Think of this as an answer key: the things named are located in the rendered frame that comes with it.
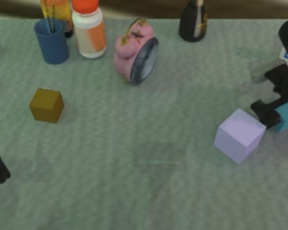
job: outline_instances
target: gray tabletop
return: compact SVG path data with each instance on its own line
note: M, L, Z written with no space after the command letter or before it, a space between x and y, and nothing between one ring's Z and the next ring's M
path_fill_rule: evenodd
M139 86L113 68L130 20L106 21L108 50L43 62L31 20L0 20L0 230L288 230L288 131L269 130L238 166L213 146L237 108L272 97L250 82L283 20L210 20L205 40L150 20L157 64ZM61 91L57 124L35 121L37 88Z

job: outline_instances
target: purple cube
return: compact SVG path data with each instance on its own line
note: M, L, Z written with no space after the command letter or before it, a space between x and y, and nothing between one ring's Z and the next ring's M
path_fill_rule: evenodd
M240 164L259 144L266 126L237 109L217 129L214 146Z

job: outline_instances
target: blue cup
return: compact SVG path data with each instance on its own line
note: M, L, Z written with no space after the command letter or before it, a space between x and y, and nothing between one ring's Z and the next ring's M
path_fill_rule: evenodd
M50 18L50 25L53 26L53 19ZM49 64L60 64L69 57L66 38L63 31L63 24L60 20L54 19L54 32L51 33L48 19L38 21L34 31L39 43L44 61Z

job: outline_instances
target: orange cap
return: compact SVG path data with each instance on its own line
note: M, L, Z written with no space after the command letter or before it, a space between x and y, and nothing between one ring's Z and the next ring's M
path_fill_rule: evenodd
M93 13L98 8L98 0L72 0L72 8L80 14Z

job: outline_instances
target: blue block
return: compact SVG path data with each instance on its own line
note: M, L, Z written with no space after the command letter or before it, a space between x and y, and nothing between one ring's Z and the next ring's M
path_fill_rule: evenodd
M276 132L283 132L288 129L288 103L281 105L275 111L281 118L281 122L275 126L275 130Z

